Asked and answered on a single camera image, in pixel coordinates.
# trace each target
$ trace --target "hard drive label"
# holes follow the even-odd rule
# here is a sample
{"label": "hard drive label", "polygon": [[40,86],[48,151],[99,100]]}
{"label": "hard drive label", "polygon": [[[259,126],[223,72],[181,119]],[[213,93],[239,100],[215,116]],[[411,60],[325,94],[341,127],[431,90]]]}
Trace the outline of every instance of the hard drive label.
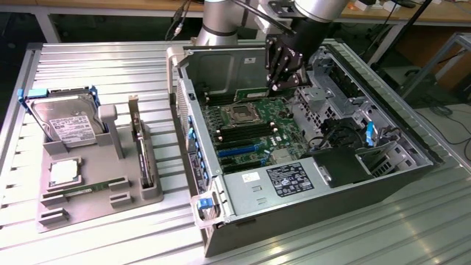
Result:
{"label": "hard drive label", "polygon": [[94,129],[86,115],[50,120],[50,122],[64,144],[95,139]]}
{"label": "hard drive label", "polygon": [[314,189],[313,182],[301,163],[267,169],[277,194],[281,197]]}

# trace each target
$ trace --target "floor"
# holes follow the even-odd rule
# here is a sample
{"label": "floor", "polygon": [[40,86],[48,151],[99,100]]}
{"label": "floor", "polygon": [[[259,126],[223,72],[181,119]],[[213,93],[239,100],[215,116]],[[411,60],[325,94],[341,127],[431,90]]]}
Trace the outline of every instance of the floor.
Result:
{"label": "floor", "polygon": [[[64,43],[99,41],[162,41],[173,23],[171,18],[55,15],[52,17]],[[175,40],[190,40],[202,28],[201,18],[189,18]],[[339,24],[333,27],[331,37],[342,38],[354,51],[367,60],[377,46],[373,39],[381,26],[370,24]],[[28,43],[44,42],[35,20],[28,14],[0,13],[0,121],[6,114],[16,77]],[[255,39],[257,31],[239,30],[241,39]],[[383,66],[411,65],[401,55],[389,56]]]}

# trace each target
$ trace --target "green circuit board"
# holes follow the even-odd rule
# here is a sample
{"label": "green circuit board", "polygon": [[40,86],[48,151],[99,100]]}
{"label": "green circuit board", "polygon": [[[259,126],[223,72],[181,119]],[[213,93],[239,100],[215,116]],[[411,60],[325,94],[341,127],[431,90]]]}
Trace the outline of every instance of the green circuit board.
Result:
{"label": "green circuit board", "polygon": [[[231,109],[237,107],[247,107],[251,109],[255,113],[247,118],[247,120],[251,121],[245,121],[242,124],[238,123],[239,121],[234,121]],[[275,123],[278,131],[274,132],[273,135],[250,139],[254,145],[258,145],[258,151],[229,157],[233,160],[229,165],[241,165],[257,161],[261,161],[261,166],[275,165],[277,161],[271,157],[275,150],[286,149],[293,160],[297,160],[309,149],[309,143],[290,116],[290,109],[282,97],[263,98],[250,103],[234,103],[213,107],[203,106],[203,115],[211,136],[215,135],[219,129],[237,128],[239,126],[263,124],[267,122]],[[217,147],[221,144],[217,137],[213,137],[213,144]]]}

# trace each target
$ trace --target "metal work surface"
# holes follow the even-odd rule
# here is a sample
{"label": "metal work surface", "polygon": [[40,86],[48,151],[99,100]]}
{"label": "metal work surface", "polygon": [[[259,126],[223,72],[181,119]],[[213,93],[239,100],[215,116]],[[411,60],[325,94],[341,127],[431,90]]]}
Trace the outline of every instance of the metal work surface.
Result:
{"label": "metal work surface", "polygon": [[[151,127],[165,200],[39,234],[42,130],[11,104],[0,134],[0,260],[15,264],[463,264],[471,260],[471,178],[411,110],[395,102],[347,46],[330,42],[447,161],[438,171],[355,212],[213,258],[194,225],[190,192],[170,113],[166,48],[170,43],[50,44],[27,51],[19,88],[94,84],[103,104],[117,104],[118,125],[131,121],[127,96],[138,94]],[[187,45],[175,42],[173,45]]]}

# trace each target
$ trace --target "wooden table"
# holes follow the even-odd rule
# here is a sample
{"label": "wooden table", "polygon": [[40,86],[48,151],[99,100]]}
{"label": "wooden table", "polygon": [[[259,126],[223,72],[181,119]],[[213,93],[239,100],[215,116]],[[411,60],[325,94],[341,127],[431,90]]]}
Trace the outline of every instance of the wooden table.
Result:
{"label": "wooden table", "polygon": [[[51,14],[173,17],[182,0],[0,0],[0,4],[10,4],[0,6],[0,12],[34,13],[47,41],[59,43],[60,37],[50,19]],[[417,9],[418,7],[402,7],[391,15],[387,23],[393,28],[369,61],[370,64],[383,55]],[[337,22],[383,24],[389,15],[390,12],[385,9],[362,11],[346,8]],[[203,5],[191,4],[189,17],[203,17]],[[454,3],[443,1],[442,4],[427,7],[415,25],[471,27],[471,15]]]}

